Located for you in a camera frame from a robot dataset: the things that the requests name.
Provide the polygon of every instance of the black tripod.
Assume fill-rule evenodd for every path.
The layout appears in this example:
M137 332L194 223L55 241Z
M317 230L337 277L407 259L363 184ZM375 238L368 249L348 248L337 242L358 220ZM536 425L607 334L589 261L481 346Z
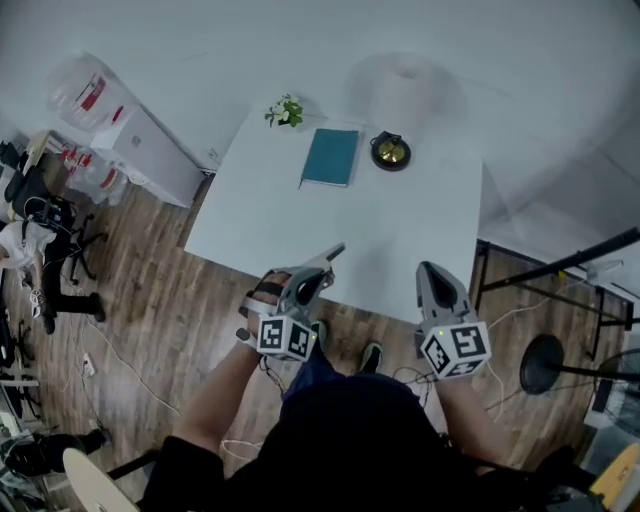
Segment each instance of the black tripod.
M529 343L520 363L520 385L529 395L541 395L549 391L560 373L573 373L594 379L640 382L640 374L611 371L602 365L598 370L565 366L564 350L560 340L550 334L540 334Z

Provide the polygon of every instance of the wooden floor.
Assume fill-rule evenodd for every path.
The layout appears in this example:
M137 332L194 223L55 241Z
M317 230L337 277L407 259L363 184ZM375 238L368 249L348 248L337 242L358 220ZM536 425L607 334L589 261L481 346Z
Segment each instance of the wooden floor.
M235 343L234 333L243 320L236 310L255 279L184 252L181 246L194 213L166 205L139 187L130 187L122 203L114 208L80 203L83 212L95 212L94 227L109 233L108 242L93 247L89 253L89 264L98 273L98 280L89 281L82 271L78 274L84 293L99 291L104 298L108 319L97 329L110 340L115 352L84 315L61 314L55 334L46 336L41 323L31 321L28 294L20 289L15 275L7 277L4 293L12 327L20 318L32 324L29 342L37 358L35 373L42 381L41 398L48 423L60 425L64 431L84 432L95 411L111 431L114 443L92 458L110 469L159 446L177 419L151 397L118 358L131 364L159 397L182 409L207 372ZM512 256L492 253L487 280L528 266ZM564 285L557 278L540 281L537 284L549 289ZM67 284L63 289L73 293ZM583 301L593 300L592 289L586 285L574 286L566 293ZM516 288L490 292L483 298L480 316L492 322L506 311L541 299ZM622 307L623 301L607 299L607 308L612 311L621 311ZM371 339L384 346L384 373L391 375L403 366L428 370L424 361L415 358L409 324L327 301L323 301L318 316L331 322L328 356L339 371L353 372L360 352ZM567 360L585 365L583 354L591 344L594 327L595 315L559 302L507 317L491 330L491 362L504 381L506 395L519 387L519 361L536 334L556 334L563 341ZM617 352L621 339L620 330L603 331L599 359ZM98 371L84 382L86 394L77 372L84 352L91 355ZM287 383L297 369L292 363L274 362L272 366ZM410 369L397 373L400 380L414 377L415 372ZM568 376L562 377L558 385L577 382L579 378ZM475 378L474 386L487 406L499 401L500 387L488 370ZM424 385L412 387L425 393ZM498 420L505 427L511 446L505 462L532 467L558 446L572 444L579 448L586 435L582 416L590 392L590 386L582 386L541 397L521 393L506 402ZM261 442L277 421L279 409L277 388L264 373L256 371L228 437ZM499 407L493 407L490 414L495 416L498 411ZM427 412L436 427L443 429L435 392L429 395ZM248 458L255 455L250 447L234 450ZM228 454L224 458L227 474L244 463ZM144 476L137 472L120 480L119 485L137 500L144 489ZM81 510L69 489L55 492L52 499Z

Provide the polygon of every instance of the white table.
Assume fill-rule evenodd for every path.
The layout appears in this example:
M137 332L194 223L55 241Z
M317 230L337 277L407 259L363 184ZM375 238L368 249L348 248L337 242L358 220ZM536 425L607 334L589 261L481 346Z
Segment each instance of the white table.
M323 297L418 322L415 272L429 260L469 284L475 255L482 160L451 138L427 135L398 173L377 168L361 134L351 183L300 186L315 128L363 130L328 119L303 132L269 128L253 111L242 124L195 220L186 250L262 276L338 242L335 284Z

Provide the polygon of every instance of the book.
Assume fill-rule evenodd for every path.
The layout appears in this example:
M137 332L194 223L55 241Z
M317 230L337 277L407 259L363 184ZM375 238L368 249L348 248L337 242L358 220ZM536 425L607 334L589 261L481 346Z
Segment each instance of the book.
M318 128L302 171L302 181L338 187L349 185L358 136L357 131Z

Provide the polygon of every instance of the wire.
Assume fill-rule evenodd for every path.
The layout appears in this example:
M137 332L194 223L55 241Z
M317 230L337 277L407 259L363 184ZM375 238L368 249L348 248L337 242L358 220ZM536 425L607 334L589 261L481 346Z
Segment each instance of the wire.
M263 355L260 358L260 363L258 364L258 368L260 368L260 370L266 373L267 377L271 379L271 382L273 382L278 387L278 389L280 390L280 398L282 398L286 391L284 389L284 382L282 381L282 378L280 377L280 375L273 368L271 368L267 363L267 356Z
M398 375L399 372L401 372L403 370L410 370L412 372L415 372L416 373L416 377L414 379L411 379L411 380L408 380L408 381L402 381L402 380L398 379L396 376ZM424 394L424 397L422 398L422 402L420 403L420 405L424 409L427 406L427 400L429 399L429 393L431 393L431 390L433 389L433 383L436 380L435 377L430 378L433 375L434 375L434 372L422 373L421 371L416 370L415 368L412 368L411 366L400 366L399 368L396 368L396 370L391 375L391 378L395 379L398 382L401 382L402 384L405 384L405 385L409 385L409 384L418 384L418 385L426 384L425 394Z
M575 283L567 284L567 285L563 286L562 288L560 288L556 292L556 295L568 290L569 288L572 288L573 286L577 286L577 285L579 285L581 283L584 283L585 281L586 281L586 278L585 279L581 279L580 281L576 281ZM493 327L495 327L500 322L502 322L505 318L508 318L509 316L513 315L514 313L522 313L523 311L533 311L534 309L538 309L543 304L546 304L551 299L552 299L552 297L547 297L546 299L541 300L540 302L538 302L537 304L534 304L533 306L527 306L527 307L524 307L524 308L516 308L516 309L512 309L511 311L507 311L504 315L502 315L500 318L498 318L493 323L491 323L489 325L489 327L487 327L487 331L490 331ZM504 382L502 382L502 379L494 371L494 369L492 368L491 364L488 361L487 361L487 367L489 368L489 371L491 372L491 375L493 375L496 378L496 380L498 381L498 384L500 384L500 402L499 402L500 410L498 411L498 415L493 419L493 421L497 421L498 418L500 418L500 416L502 416L502 405L505 402L505 398L504 398Z
M568 290L569 288L571 288L573 286L577 286L577 285L579 285L581 283L584 283L585 281L586 281L586 279L581 279L580 281L576 281L575 283L571 283L571 284L568 284L566 286L563 286L562 288L560 288L556 292L556 295ZM512 309L511 311L507 311L504 315L502 315L500 318L498 318L495 322L490 324L489 327L487 327L487 331L492 329L493 327L498 325L500 322L502 322L505 318L513 315L514 313L521 313L522 311L533 311L534 309L539 308L543 304L546 304L551 299L552 299L552 297L547 297L546 299L541 300L540 302L538 302L537 304L534 304L533 306L527 306L527 307L524 307L524 308L517 308L517 309Z
M137 372L137 370L131 366L129 363L127 363L124 359L122 359L120 357L120 355L118 354L117 350L115 349L115 347L113 346L113 344L111 343L111 341L109 341L109 339L102 334L102 331L100 331L100 329L98 329L95 325L93 325L93 322L88 320L88 316L87 316L87 322L89 323L89 325L91 327L93 327L96 332L100 335L100 337L107 342L107 345L109 345L109 348L111 348L111 351L113 352L113 355L116 356L116 359L118 359L118 361L120 361L123 365L125 365L127 368L129 368L129 370L131 371L131 373L133 373L137 379L138 382L142 385L142 387L144 389L147 390L147 392L153 397L155 398L158 402L160 402L162 405L164 405L167 409L172 410L175 414L177 414L178 416L180 416L180 411L178 411L178 409L176 409L175 407L173 407L172 405L170 405L169 403L165 402L162 398L160 398L158 395L156 395L153 390L147 385L147 383L142 380L142 377L140 376L140 374Z
M76 295L83 295L84 291L82 290L82 288L77 288L76 286L74 286L71 281L69 281L69 279L67 279L67 276L65 276L64 274L60 273L60 275L64 278L64 280L67 282L67 284L71 287L71 289L74 291L74 293ZM115 347L113 346L113 344L111 343L111 341L102 333L102 331L100 329L98 329L93 322L91 322L91 320L89 319L89 315L85 314L86 317L86 322L93 327L97 333L100 335L100 337L107 342L107 345L109 345L109 347L111 348L111 351L113 352L113 354L116 356L116 359L118 361L120 361L120 363L122 363L124 366L126 366L127 368L129 368L129 370L136 376L136 378L138 379L138 382L142 385L142 387L153 397L155 398L158 402L160 402L162 405L164 405L165 407L167 407L168 409L170 409L171 411L173 411L175 414L177 414L178 416L180 416L180 411L178 411L178 409L176 409L175 407L173 407L171 404L169 404L168 402L166 402L165 400L163 400L162 398L160 398L158 395L156 395L153 390L147 385L147 383L142 379L142 376L136 371L136 369L131 366L129 363L127 363L124 359L122 359L120 357L120 355L118 354L117 350L115 349ZM82 325L82 330L80 331L80 342L82 343L82 350L84 351L84 353L87 353L87 350L84 348L84 324ZM76 363L77 363L77 352L78 352L78 342L76 341L76 345L75 345L75 358L76 358ZM91 402L91 400L89 399L89 394L87 393L86 390L86 386L84 381L86 380L86 377L84 375L82 375L82 373L80 373L80 371L78 371L79 376L82 378L82 386L84 388L84 392L85 392L85 396L87 397L87 400L89 400L89 404L91 405L91 409L93 410L93 413L96 417L96 419L98 420L98 422L100 422L100 419L98 418L98 415L95 411L95 408L93 406L93 402ZM71 380L71 371L69 371L69 380ZM66 390L66 386L69 385L69 380L67 381L67 384L65 385L65 388L63 390L63 392Z
M580 388L583 386L589 386L591 384L594 384L594 382L581 382L580 384L571 384L569 386L559 386L557 388L551 388L549 391L545 391L544 393L542 393L542 395L540 396L544 396L547 393L554 393L556 391L561 391L563 389L573 389L573 388ZM489 407L487 407L485 409L485 411L490 411L491 409L495 409L498 406L502 406L504 403L508 402L509 400L511 400L512 398L516 397L517 395L519 395L520 393L524 393L524 389L520 388L520 389L516 389L513 393L511 393L508 397L506 397L503 400L499 400L498 402L496 402L495 404L490 405Z
M500 384L500 410L498 411L498 415L493 418L493 421L498 421L498 419L500 418L500 416L502 416L502 406L504 405L505 399L504 399L504 382L502 382L502 379L500 377L498 377L498 374L493 370L493 367L491 366L491 363L489 361L487 361L487 368L489 368L489 371L491 372L491 375L493 375L496 380L498 381L498 383Z
M243 457L242 455L238 455L237 453L233 453L231 450L229 450L229 448L227 448L228 445L233 445L233 444L250 446L251 448L255 448L258 451L260 451L260 448L262 448L262 443L250 443L249 441L241 441L239 439L223 439L222 443L220 443L220 448L222 448L225 452L227 452L232 457L243 460L245 462L251 462L253 459L249 459L247 457Z

